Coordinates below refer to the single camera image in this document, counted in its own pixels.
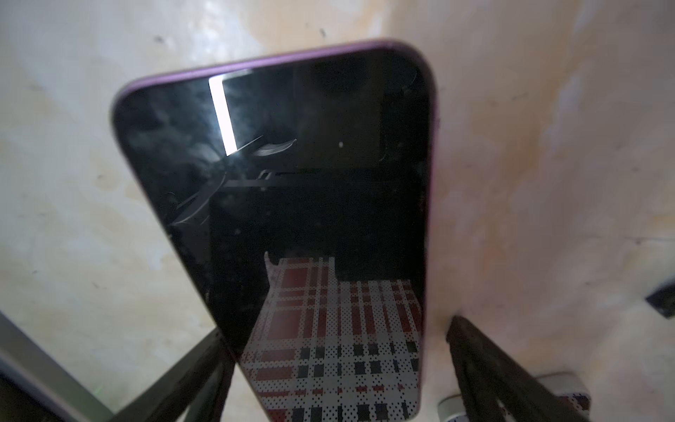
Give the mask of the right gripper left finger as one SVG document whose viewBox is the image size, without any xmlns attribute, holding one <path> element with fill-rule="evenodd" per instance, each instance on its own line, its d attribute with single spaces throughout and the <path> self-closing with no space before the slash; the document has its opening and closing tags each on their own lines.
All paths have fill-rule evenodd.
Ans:
<svg viewBox="0 0 675 422">
<path fill-rule="evenodd" d="M 113 421 L 219 421 L 223 415 L 235 361 L 218 329 L 135 401 L 112 416 Z"/>
</svg>

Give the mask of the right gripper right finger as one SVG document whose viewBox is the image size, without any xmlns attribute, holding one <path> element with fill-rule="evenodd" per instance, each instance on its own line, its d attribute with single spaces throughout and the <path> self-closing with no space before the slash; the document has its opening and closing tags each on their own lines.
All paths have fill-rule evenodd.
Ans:
<svg viewBox="0 0 675 422">
<path fill-rule="evenodd" d="M 525 371 L 464 316 L 451 320 L 446 342 L 471 421 L 578 421 L 580 414 Z"/>
</svg>

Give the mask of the purple-edged black smartphone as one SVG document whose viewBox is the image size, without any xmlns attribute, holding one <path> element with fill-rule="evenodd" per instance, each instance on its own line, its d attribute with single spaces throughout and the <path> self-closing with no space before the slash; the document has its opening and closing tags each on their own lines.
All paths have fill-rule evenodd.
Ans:
<svg viewBox="0 0 675 422">
<path fill-rule="evenodd" d="M 379 40 L 146 77 L 121 153 L 270 421 L 419 411 L 435 86 Z"/>
</svg>

